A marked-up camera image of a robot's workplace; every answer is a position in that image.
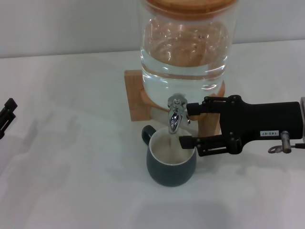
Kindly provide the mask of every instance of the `white label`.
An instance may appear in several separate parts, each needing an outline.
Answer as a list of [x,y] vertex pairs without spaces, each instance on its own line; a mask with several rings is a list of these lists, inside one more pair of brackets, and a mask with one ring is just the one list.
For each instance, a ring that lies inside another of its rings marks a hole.
[[279,136],[278,130],[261,131],[261,137]]

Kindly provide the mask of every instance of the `white table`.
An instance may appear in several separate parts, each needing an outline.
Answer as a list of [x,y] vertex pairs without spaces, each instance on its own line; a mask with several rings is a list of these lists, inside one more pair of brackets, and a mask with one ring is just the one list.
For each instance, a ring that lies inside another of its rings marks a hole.
[[[305,41],[239,44],[226,95],[249,103],[305,95]],[[132,123],[123,71],[139,52],[0,60],[0,104],[16,121],[0,141],[0,229],[303,229],[305,151],[270,155],[279,141],[198,160],[180,187],[149,176]]]

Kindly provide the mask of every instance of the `water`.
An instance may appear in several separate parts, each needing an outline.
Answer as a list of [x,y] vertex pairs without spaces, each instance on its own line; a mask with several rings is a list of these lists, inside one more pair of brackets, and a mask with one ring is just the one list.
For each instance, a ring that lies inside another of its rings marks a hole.
[[218,94],[228,44],[228,32],[220,22],[194,26],[152,20],[141,49],[146,93],[164,108],[175,93],[183,94],[189,103]]
[[224,66],[214,70],[214,73],[219,72],[217,77],[208,77],[208,73],[211,73],[208,65],[190,68],[171,66],[157,61],[142,50],[145,91],[152,101],[164,108],[168,108],[167,99],[175,93],[183,94],[188,103],[200,103],[204,97],[218,94]]
[[177,157],[177,153],[178,153],[178,142],[177,142],[177,134],[175,135],[170,135],[169,137],[169,141],[168,141],[168,144],[169,144],[169,158],[168,158],[168,163],[169,164],[179,164],[183,161],[179,160],[178,157]]

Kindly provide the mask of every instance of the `dark green mug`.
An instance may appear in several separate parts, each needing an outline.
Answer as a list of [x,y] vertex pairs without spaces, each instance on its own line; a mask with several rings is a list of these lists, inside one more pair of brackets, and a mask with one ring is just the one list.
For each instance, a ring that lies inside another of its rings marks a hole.
[[[186,130],[180,129],[178,136],[191,135]],[[159,184],[169,187],[179,186],[187,182],[193,175],[196,168],[196,149],[181,149],[178,146],[179,153],[183,153],[183,159],[178,163],[169,164],[162,159],[165,155],[156,155],[154,149],[162,147],[164,141],[170,137],[168,128],[162,128],[156,131],[148,125],[142,130],[142,139],[148,146],[146,164],[151,177]]]

